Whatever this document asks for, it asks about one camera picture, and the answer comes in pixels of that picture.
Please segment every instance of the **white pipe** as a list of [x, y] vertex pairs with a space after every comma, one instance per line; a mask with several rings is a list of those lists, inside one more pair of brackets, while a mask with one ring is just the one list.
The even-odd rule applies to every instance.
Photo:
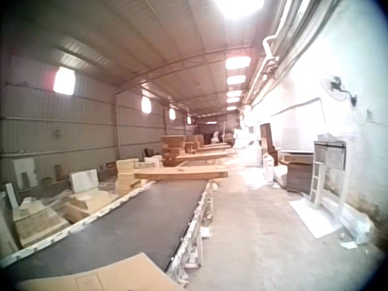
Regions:
[[292, 0], [287, 0], [286, 4], [284, 6], [283, 15], [280, 19], [280, 23], [279, 23], [279, 26], [278, 26], [276, 33], [274, 35], [267, 36], [266, 38], [263, 39], [263, 47], [264, 47], [264, 51], [266, 52], [266, 58], [263, 60], [263, 63], [261, 64], [261, 67], [260, 67], [258, 73], [256, 74], [255, 79], [253, 80], [253, 84], [249, 88], [248, 94], [246, 95], [246, 97], [244, 98], [244, 101], [242, 103], [245, 102], [245, 99], [247, 99], [251, 95], [253, 88], [256, 87], [256, 83], [259, 80], [259, 77], [261, 76], [261, 73], [264, 70], [267, 62], [271, 59], [274, 59], [268, 41], [276, 39], [276, 37], [279, 35], [280, 31], [283, 29], [284, 23], [286, 22], [286, 19], [288, 17], [288, 14], [289, 14], [289, 11], [291, 8], [291, 3], [292, 3]]

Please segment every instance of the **conveyor belt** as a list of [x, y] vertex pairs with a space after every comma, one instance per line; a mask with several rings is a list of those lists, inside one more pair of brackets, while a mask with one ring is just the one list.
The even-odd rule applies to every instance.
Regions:
[[166, 271], [207, 181], [161, 181], [5, 271], [14, 282], [86, 272], [144, 252]]

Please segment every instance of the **wall-mounted fan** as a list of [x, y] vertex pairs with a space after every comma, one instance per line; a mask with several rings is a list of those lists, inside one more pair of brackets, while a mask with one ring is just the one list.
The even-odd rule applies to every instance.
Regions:
[[349, 97], [353, 107], [357, 104], [357, 95], [352, 96], [349, 91], [345, 90], [341, 78], [330, 74], [321, 75], [321, 84], [323, 89], [330, 97], [337, 101], [345, 101]]
[[371, 109], [365, 109], [360, 106], [356, 107], [357, 95], [352, 95], [345, 89], [340, 77], [330, 74], [323, 74], [321, 75], [321, 84], [326, 93], [337, 101], [345, 101], [349, 97], [349, 101], [352, 104], [353, 121], [356, 124], [365, 125], [368, 120], [371, 120]]

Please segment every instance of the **cardboard sheet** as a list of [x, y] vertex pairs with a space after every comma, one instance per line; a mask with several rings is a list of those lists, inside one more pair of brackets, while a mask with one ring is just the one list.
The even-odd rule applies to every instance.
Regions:
[[28, 291], [183, 291], [144, 253], [123, 261], [70, 276], [24, 281], [17, 286]]

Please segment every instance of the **skylight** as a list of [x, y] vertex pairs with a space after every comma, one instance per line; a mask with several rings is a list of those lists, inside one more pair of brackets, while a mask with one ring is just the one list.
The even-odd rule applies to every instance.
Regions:
[[241, 91], [241, 90], [229, 91], [228, 93], [226, 93], [226, 96], [228, 96], [228, 97], [238, 97], [242, 93], [243, 93], [243, 91]]
[[175, 110], [170, 108], [169, 116], [171, 120], [175, 120]]
[[239, 97], [226, 99], [226, 102], [228, 102], [228, 103], [234, 103], [234, 102], [238, 102], [238, 101], [240, 101]]
[[143, 96], [141, 99], [141, 111], [144, 113], [151, 113], [151, 101], [148, 97]]
[[227, 78], [226, 83], [228, 83], [228, 85], [234, 85], [234, 84], [243, 83], [245, 82], [245, 80], [246, 80], [246, 77], [244, 75], [231, 76]]
[[66, 95], [74, 93], [75, 74], [73, 70], [60, 67], [55, 75], [54, 91]]
[[250, 64], [250, 57], [248, 56], [236, 56], [229, 58], [225, 62], [225, 67], [227, 70], [234, 70], [239, 68], [246, 68]]
[[263, 7], [264, 0], [216, 0], [225, 18], [239, 19], [251, 15]]

